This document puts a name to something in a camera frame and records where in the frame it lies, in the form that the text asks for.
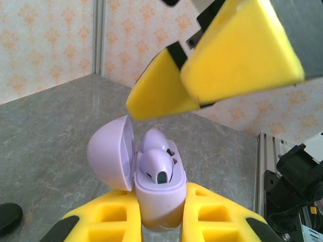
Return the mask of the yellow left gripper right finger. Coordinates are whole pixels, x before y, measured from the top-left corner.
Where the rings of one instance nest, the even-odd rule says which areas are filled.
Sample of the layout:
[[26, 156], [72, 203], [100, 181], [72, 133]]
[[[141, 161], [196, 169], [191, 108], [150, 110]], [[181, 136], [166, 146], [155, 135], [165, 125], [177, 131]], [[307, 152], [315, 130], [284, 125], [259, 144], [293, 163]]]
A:
[[259, 214], [187, 183], [180, 241], [282, 241]]

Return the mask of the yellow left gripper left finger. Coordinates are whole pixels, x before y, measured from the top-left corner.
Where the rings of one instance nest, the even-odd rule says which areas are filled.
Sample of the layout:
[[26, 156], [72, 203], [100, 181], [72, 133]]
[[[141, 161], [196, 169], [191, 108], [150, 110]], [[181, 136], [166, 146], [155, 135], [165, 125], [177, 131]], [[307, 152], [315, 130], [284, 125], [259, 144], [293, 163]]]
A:
[[46, 234], [47, 241], [143, 241], [134, 192], [112, 190], [65, 214]]

